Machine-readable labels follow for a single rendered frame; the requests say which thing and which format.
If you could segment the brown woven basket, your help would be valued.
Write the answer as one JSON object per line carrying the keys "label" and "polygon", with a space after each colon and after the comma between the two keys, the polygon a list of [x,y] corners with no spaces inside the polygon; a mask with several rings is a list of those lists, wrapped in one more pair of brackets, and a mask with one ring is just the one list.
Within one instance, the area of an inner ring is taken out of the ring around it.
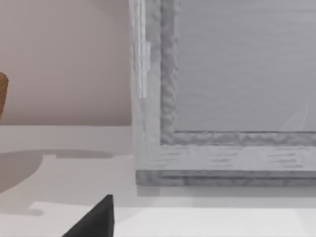
{"label": "brown woven basket", "polygon": [[8,83],[9,83],[8,77],[4,73],[0,72],[0,120],[2,118],[2,114],[4,111]]}

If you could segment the grey cabinet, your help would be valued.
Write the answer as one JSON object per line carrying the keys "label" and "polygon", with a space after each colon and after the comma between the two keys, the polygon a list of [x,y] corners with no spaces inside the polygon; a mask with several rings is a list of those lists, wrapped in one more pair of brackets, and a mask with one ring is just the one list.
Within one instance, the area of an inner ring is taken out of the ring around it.
{"label": "grey cabinet", "polygon": [[136,183],[316,186],[316,0],[129,0]]}

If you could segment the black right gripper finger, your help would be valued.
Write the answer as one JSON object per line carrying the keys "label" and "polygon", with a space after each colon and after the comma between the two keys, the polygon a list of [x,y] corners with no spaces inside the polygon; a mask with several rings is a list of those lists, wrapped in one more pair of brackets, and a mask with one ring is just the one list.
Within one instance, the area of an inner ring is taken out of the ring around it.
{"label": "black right gripper finger", "polygon": [[62,237],[114,237],[113,195],[106,195]]}

